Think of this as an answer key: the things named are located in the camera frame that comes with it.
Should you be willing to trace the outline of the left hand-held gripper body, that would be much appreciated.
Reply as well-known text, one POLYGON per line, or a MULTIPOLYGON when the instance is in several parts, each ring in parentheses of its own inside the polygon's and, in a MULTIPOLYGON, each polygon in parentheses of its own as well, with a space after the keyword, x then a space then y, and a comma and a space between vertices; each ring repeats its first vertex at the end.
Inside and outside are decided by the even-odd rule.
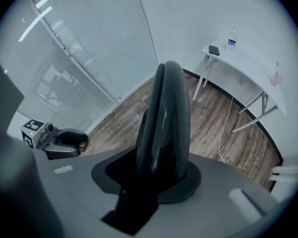
POLYGON ((54 127, 51 123, 41 122, 31 119, 26 124, 21 126, 21 134, 23 141, 30 148, 39 149, 46 153, 48 159, 61 159, 62 156, 55 151, 54 139, 60 129, 54 127))

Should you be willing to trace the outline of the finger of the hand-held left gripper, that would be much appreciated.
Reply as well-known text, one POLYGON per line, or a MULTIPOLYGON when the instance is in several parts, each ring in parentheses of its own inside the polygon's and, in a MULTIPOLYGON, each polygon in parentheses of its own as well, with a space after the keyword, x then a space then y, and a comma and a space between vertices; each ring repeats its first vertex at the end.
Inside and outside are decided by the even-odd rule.
POLYGON ((50 144, 44 148, 49 160, 74 158, 80 155, 78 148, 68 145, 50 144))
POLYGON ((76 129, 59 130, 54 137, 56 145, 77 148, 79 151, 85 151, 89 144, 88 135, 76 129))

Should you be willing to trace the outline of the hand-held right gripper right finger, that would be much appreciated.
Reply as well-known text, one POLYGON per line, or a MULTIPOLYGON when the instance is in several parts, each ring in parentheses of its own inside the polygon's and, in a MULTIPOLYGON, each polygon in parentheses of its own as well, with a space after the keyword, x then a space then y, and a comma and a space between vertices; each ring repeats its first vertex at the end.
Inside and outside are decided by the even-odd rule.
POLYGON ((172 60, 163 64, 163 86, 149 168, 139 179, 178 182, 187 173, 190 102, 181 65, 172 60))

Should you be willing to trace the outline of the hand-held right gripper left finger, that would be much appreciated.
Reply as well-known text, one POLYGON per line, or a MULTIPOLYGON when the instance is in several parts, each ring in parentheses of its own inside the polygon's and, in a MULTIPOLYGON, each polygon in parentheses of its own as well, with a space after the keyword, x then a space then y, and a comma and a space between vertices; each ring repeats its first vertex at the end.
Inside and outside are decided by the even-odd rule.
POLYGON ((138 137, 136 140, 137 146, 137 164, 136 174, 145 175, 149 168, 149 160, 151 148, 154 140, 157 116, 161 99, 161 92, 164 78, 164 64, 161 63, 154 77, 153 88, 149 101, 149 106, 145 110, 138 137))

